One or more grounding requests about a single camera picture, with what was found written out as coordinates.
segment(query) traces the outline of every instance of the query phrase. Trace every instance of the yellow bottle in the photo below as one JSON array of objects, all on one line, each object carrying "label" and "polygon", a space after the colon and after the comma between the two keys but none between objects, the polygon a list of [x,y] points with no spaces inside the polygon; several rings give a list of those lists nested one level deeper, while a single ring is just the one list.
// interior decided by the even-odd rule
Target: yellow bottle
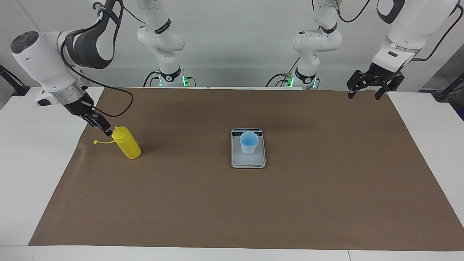
[{"label": "yellow bottle", "polygon": [[142,153],[142,150],[140,149],[139,145],[135,141],[134,137],[132,134],[130,134],[130,131],[126,127],[115,127],[113,134],[111,134],[113,137],[113,141],[111,142],[99,142],[99,141],[94,141],[94,144],[97,143],[103,143],[103,144],[109,144],[116,142],[116,144],[119,146],[119,148],[124,152],[127,158],[129,159],[136,159],[140,156]]}]

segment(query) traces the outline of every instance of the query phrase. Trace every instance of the digital scale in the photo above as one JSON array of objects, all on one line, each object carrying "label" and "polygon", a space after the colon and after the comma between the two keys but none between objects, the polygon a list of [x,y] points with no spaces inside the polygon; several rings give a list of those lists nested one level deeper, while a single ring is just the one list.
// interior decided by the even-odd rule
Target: digital scale
[{"label": "digital scale", "polygon": [[[246,155],[240,146],[240,135],[252,131],[258,135],[258,145],[255,152]],[[263,131],[260,129],[233,129],[231,132],[232,167],[236,169],[262,169],[266,166]]]}]

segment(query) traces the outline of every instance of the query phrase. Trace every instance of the brown table surface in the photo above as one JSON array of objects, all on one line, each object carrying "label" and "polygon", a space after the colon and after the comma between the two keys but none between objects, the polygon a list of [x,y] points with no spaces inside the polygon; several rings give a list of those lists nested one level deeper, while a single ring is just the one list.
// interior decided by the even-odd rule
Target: brown table surface
[{"label": "brown table surface", "polygon": [[[388,96],[131,89],[87,127],[30,245],[462,251],[464,228]],[[98,107],[127,96],[105,90]],[[267,165],[231,167],[230,131],[260,128]]]}]

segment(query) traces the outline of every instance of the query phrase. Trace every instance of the plastic cup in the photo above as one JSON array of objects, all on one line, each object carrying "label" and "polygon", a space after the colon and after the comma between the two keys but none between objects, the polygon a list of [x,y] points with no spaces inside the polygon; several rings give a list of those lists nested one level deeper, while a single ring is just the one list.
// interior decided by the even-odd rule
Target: plastic cup
[{"label": "plastic cup", "polygon": [[245,155],[251,155],[255,152],[258,145],[258,135],[252,131],[246,131],[240,135],[240,147]]}]

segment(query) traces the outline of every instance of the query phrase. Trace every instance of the white wall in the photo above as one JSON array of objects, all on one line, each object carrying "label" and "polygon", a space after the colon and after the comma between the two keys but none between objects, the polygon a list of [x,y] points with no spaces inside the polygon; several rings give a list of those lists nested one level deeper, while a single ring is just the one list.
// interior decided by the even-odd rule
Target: white wall
[{"label": "white wall", "polygon": [[[37,30],[34,24],[47,32],[86,28],[95,19],[95,11],[85,0],[2,2],[10,5],[1,10],[0,62],[27,83],[32,81],[8,52],[7,44],[14,36]],[[357,69],[365,71],[370,65],[389,29],[377,16],[376,2],[372,1],[356,22],[339,23],[344,37],[342,46],[337,51],[320,54],[320,88],[345,90],[351,74]],[[18,3],[25,11],[18,10]],[[134,0],[124,3],[141,16]],[[272,75],[288,71],[298,57],[292,48],[292,36],[304,29],[317,29],[310,0],[165,0],[164,3],[173,23],[187,37],[187,45],[179,53],[180,63],[201,86],[263,86]],[[345,1],[342,15],[346,19],[354,17],[364,3],[365,0]],[[22,19],[27,20],[28,15],[31,19],[22,21],[17,17],[18,12],[22,12],[19,15]],[[435,46],[456,15],[429,39],[422,56]],[[157,69],[157,65],[149,50],[137,41],[139,25],[125,13],[113,63],[104,70],[86,69],[85,72],[107,84],[141,86],[148,72]],[[431,60],[408,65],[403,70],[406,79],[401,90],[419,90],[462,45],[463,31],[464,21],[461,21]]]}]

